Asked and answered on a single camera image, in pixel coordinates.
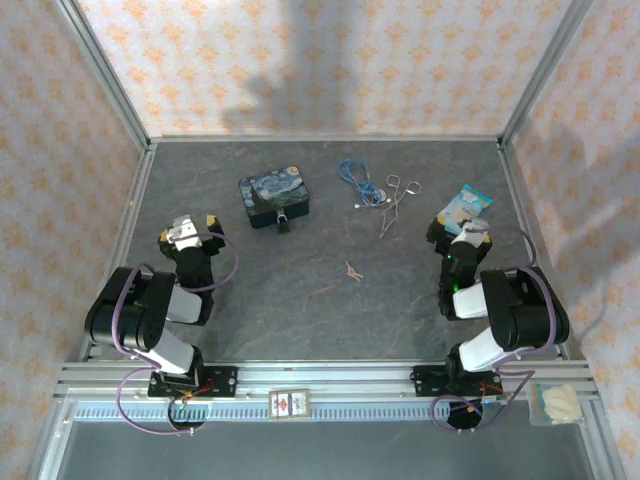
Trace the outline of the starry night print tin box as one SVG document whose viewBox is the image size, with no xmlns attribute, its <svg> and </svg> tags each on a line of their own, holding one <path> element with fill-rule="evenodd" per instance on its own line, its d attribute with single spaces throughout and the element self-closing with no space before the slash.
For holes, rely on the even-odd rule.
<svg viewBox="0 0 640 480">
<path fill-rule="evenodd" d="M 286 212 L 289 223 L 309 214 L 310 195 L 296 165 L 242 178 L 238 187 L 253 229 L 277 227 L 280 209 Z"/>
</svg>

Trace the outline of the light blue wipes packet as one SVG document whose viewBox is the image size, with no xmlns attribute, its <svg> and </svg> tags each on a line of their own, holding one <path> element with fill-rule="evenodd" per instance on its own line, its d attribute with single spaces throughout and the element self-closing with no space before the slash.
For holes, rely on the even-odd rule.
<svg viewBox="0 0 640 480">
<path fill-rule="evenodd" d="M 468 184 L 439 212 L 437 220 L 446 232 L 458 235 L 462 224 L 480 216 L 493 203 L 493 199 Z"/>
</svg>

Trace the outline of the metal forceps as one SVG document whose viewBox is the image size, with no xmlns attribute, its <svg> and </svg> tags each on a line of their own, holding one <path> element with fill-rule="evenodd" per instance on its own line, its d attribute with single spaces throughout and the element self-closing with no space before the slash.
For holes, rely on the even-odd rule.
<svg viewBox="0 0 640 480">
<path fill-rule="evenodd" d="M 399 176 L 391 174 L 386 179 L 386 184 L 392 190 L 389 205 L 382 212 L 382 225 L 379 238 L 383 239 L 391 227 L 399 218 L 399 205 L 406 195 L 418 195 L 421 193 L 422 185 L 417 181 L 410 181 L 405 186 Z"/>
</svg>

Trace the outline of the framed label card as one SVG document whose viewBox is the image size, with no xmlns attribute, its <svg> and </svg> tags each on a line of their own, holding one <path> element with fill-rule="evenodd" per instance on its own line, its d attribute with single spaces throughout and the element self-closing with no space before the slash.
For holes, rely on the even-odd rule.
<svg viewBox="0 0 640 480">
<path fill-rule="evenodd" d="M 271 391 L 268 396 L 270 420 L 307 419 L 311 417 L 309 389 Z"/>
</svg>

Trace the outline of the plastic bag with white contents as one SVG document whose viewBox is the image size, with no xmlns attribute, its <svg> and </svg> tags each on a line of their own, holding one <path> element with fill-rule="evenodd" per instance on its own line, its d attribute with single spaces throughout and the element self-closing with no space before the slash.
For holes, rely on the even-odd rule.
<svg viewBox="0 0 640 480">
<path fill-rule="evenodd" d="M 570 384 L 531 383 L 525 393 L 533 426 L 567 425 L 583 419 L 577 392 Z"/>
</svg>

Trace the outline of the aluminium side rail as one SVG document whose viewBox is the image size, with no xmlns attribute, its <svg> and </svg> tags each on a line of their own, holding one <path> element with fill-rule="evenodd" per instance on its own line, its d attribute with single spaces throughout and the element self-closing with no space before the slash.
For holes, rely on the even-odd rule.
<svg viewBox="0 0 640 480">
<path fill-rule="evenodd" d="M 102 291 L 112 272 L 117 267 L 123 266 L 126 263 L 156 150 L 157 145 L 150 144 L 140 155 L 128 197 L 119 220 L 117 232 L 113 237 L 113 248 L 106 263 L 104 275 L 99 283 L 97 293 Z"/>
<path fill-rule="evenodd" d="M 521 199 L 518 187 L 516 185 L 516 180 L 512 172 L 509 160 L 507 158 L 505 147 L 502 145 L 500 140 L 496 141 L 496 148 L 501 162 L 502 170 L 509 187 L 519 226 L 525 233 L 525 245 L 529 256 L 529 261 L 532 265 L 538 266 L 540 260 L 540 251 L 534 242 L 531 225 L 526 215 L 524 203 Z"/>
</svg>

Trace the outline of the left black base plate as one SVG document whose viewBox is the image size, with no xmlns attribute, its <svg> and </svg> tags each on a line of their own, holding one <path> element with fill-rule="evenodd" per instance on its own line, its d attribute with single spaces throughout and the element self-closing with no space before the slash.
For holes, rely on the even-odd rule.
<svg viewBox="0 0 640 480">
<path fill-rule="evenodd" d="M 185 374 L 152 373 L 147 394 L 150 398 L 234 398 L 238 368 L 203 366 Z"/>
</svg>

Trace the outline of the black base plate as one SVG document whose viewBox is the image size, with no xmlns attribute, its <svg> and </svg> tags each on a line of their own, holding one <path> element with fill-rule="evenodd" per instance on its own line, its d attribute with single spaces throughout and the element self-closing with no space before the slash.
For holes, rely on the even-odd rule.
<svg viewBox="0 0 640 480">
<path fill-rule="evenodd" d="M 471 373 L 462 370 L 454 373 L 445 365 L 417 365 L 413 367 L 410 380 L 418 397 L 504 394 L 500 377 L 492 372 Z"/>
<path fill-rule="evenodd" d="M 152 373 L 147 394 L 150 398 L 234 398 L 238 368 L 203 366 L 185 374 Z"/>
</svg>

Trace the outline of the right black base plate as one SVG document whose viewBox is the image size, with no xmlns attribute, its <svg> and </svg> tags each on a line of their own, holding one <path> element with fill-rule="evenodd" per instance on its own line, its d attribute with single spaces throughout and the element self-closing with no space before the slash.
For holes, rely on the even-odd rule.
<svg viewBox="0 0 640 480">
<path fill-rule="evenodd" d="M 454 373 L 445 365 L 417 365 L 413 367 L 410 380 L 418 397 L 504 394 L 500 377 L 492 372 L 471 373 L 462 370 Z"/>
</svg>

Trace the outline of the long aluminium base rail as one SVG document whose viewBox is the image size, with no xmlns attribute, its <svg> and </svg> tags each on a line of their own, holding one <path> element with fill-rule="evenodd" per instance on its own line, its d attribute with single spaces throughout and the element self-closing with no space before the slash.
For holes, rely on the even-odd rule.
<svg viewBox="0 0 640 480">
<path fill-rule="evenodd" d="M 416 399 L 410 374 L 417 360 L 407 361 L 248 361 L 235 362 L 236 397 L 257 402 L 275 390 L 308 389 L 314 400 L 399 402 Z M 141 364 L 134 361 L 66 363 L 54 387 L 57 398 L 104 400 L 115 396 L 122 379 Z M 533 360 L 500 367 L 502 389 L 508 393 L 531 371 L 532 383 L 570 384 L 581 400 L 599 397 L 594 375 L 585 360 Z"/>
</svg>

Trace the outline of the aluminium frame post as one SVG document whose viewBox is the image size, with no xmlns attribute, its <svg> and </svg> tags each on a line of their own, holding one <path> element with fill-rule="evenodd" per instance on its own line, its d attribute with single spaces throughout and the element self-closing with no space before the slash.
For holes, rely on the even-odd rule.
<svg viewBox="0 0 640 480">
<path fill-rule="evenodd" d="M 140 151 L 147 151 L 150 137 L 118 78 L 79 0 L 52 0 L 96 76 L 107 99 Z"/>
<path fill-rule="evenodd" d="M 593 3 L 594 0 L 571 0 L 502 134 L 497 137 L 497 144 L 501 150 L 504 150 L 512 142 L 516 133 L 524 124 L 537 98 L 562 59 Z"/>
</svg>

